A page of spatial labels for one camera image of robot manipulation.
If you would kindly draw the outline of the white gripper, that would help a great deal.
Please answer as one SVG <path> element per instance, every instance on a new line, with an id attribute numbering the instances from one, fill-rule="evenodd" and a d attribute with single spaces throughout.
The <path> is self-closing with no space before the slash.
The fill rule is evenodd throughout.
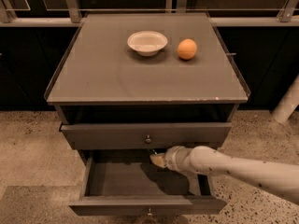
<path id="1" fill-rule="evenodd" d="M 190 163 L 191 152 L 191 148 L 175 146 L 169 148 L 165 152 L 165 155 L 163 153 L 159 153 L 151 154 L 149 157 L 151 162 L 160 168 L 167 167 L 169 170 L 175 172 L 193 173 L 194 168 Z"/>

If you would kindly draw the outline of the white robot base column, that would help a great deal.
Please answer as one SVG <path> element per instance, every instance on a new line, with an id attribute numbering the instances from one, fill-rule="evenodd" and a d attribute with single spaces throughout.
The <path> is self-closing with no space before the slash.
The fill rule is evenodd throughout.
<path id="1" fill-rule="evenodd" d="M 272 116 L 278 123 L 284 123 L 288 120 L 297 106 L 299 106 L 299 75 L 278 103 Z"/>

